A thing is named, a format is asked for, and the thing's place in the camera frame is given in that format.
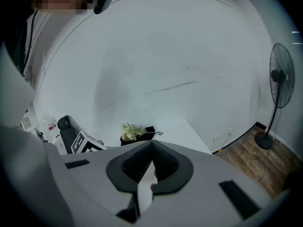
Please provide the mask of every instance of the fan motor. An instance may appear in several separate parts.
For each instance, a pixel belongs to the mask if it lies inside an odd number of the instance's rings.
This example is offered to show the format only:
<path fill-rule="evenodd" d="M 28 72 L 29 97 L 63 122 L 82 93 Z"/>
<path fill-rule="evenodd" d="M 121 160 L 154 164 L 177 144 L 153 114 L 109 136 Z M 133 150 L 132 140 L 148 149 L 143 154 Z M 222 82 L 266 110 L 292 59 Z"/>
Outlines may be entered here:
<path fill-rule="evenodd" d="M 284 72 L 282 70 L 272 70 L 271 71 L 271 78 L 276 83 L 282 83 L 285 79 Z"/>

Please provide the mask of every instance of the fan base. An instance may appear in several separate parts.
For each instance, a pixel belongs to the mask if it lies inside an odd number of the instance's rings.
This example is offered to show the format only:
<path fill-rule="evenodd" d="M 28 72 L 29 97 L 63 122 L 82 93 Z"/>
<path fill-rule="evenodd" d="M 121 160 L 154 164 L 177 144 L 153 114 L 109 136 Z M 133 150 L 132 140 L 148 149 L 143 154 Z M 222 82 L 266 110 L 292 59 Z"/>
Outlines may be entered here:
<path fill-rule="evenodd" d="M 255 135 L 255 141 L 262 149 L 270 149 L 272 148 L 274 141 L 270 135 L 265 137 L 265 132 L 259 132 Z"/>

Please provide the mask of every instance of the wooden floor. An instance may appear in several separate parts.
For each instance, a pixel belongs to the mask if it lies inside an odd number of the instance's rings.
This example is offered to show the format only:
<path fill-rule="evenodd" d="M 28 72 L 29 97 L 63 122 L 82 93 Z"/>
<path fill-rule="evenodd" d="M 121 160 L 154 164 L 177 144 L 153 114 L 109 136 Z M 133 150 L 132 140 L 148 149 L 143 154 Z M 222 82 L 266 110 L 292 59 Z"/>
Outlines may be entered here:
<path fill-rule="evenodd" d="M 274 140 L 271 150 L 260 148 L 254 140 L 254 135 L 259 131 L 262 130 L 255 126 L 236 143 L 220 152 L 219 157 L 256 182 L 259 181 L 272 197 L 276 197 L 281 193 L 287 175 L 299 170 L 301 162 L 278 140 Z"/>

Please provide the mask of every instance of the standing fan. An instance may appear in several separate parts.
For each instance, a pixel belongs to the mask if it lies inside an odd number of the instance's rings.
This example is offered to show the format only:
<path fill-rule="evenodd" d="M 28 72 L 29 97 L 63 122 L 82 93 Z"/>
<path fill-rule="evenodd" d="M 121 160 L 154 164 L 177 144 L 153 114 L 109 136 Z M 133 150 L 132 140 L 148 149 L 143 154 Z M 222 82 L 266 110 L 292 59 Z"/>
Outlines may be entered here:
<path fill-rule="evenodd" d="M 273 139 L 268 135 L 273 124 L 276 109 L 284 108 L 294 91 L 294 64 L 288 50 L 277 43 L 270 55 L 270 89 L 275 110 L 267 132 L 259 132 L 255 135 L 256 143 L 263 149 L 273 146 Z"/>

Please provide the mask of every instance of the power socket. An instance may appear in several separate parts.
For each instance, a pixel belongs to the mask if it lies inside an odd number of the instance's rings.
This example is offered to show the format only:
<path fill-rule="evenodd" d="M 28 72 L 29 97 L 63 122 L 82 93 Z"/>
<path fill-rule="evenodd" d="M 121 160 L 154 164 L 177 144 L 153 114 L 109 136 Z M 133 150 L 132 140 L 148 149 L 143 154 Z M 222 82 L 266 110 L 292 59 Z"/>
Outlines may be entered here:
<path fill-rule="evenodd" d="M 233 128 L 230 128 L 229 130 L 228 130 L 228 136 L 231 136 L 232 135 L 232 133 L 233 133 Z"/>
<path fill-rule="evenodd" d="M 218 134 L 214 137 L 213 143 L 219 141 L 221 138 L 221 134 Z"/>

